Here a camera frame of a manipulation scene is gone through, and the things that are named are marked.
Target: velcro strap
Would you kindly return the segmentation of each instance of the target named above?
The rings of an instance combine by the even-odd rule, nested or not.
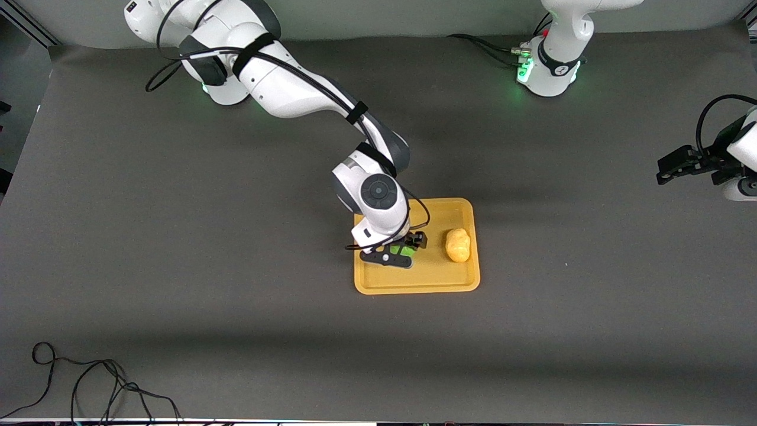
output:
[[[389,161],[389,158],[386,158],[376,148],[373,148],[367,143],[361,143],[357,146],[357,148],[355,148],[355,151],[359,151],[365,155],[368,155],[373,161],[379,163],[384,168],[384,170],[389,173],[389,176],[397,177],[397,169],[394,166],[394,163]]]
[[[354,125],[355,123],[357,123],[357,120],[360,119],[360,116],[365,114],[366,111],[368,111],[368,105],[360,101],[357,103],[357,105],[355,105],[355,108],[352,108],[350,114],[347,114],[347,117],[345,117],[344,119],[347,120],[349,124]]]
[[[241,71],[245,69],[245,66],[247,66],[247,63],[255,56],[255,54],[260,52],[260,50],[267,45],[272,45],[275,41],[276,36],[271,33],[260,34],[254,42],[250,43],[239,52],[239,56],[237,56],[234,61],[234,66],[232,67],[234,75],[239,78],[239,74],[241,74]]]

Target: green light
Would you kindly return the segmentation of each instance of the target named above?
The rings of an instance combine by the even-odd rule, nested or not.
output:
[[[531,76],[531,71],[534,69],[534,59],[529,58],[523,65],[521,65],[521,68],[520,72],[518,72],[518,80],[521,83],[526,83]]]
[[[581,61],[578,61],[578,63],[575,65],[575,71],[573,72],[573,77],[571,77],[570,82],[573,83],[575,81],[576,76],[578,75],[578,68],[581,67]]]

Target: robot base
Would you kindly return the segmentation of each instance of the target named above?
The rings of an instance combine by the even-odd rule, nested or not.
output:
[[[413,255],[410,269],[392,268],[360,260],[355,252],[355,287],[362,294],[408,294],[449,293],[472,291],[481,282],[478,267],[473,207],[468,200],[460,198],[423,199],[433,220],[423,232],[428,236],[428,245]],[[355,217],[355,224],[360,222]],[[425,212],[415,200],[410,200],[410,223],[425,220]],[[447,257],[444,247],[447,232],[463,228],[471,237],[471,255],[467,262],[455,263]]]
[[[532,52],[536,52],[543,39],[542,36],[535,37],[530,42],[521,43],[521,48],[528,48]],[[525,63],[521,64],[516,81],[539,96],[551,98],[562,95],[568,89],[568,86],[575,81],[580,66],[581,62],[578,62],[564,76],[555,77],[550,69],[539,60],[538,55],[532,55],[525,59]]]

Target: white wall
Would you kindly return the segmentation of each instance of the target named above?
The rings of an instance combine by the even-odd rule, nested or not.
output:
[[[16,0],[68,44],[138,47],[123,21],[127,0]],[[523,34],[544,10],[538,0],[269,0],[284,39],[364,36]],[[600,32],[694,30],[736,17],[749,0],[646,0],[626,11],[596,14]]]

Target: yellow potato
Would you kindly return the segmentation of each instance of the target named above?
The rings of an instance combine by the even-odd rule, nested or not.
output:
[[[453,262],[467,262],[471,257],[471,237],[462,228],[447,233],[447,255]]]

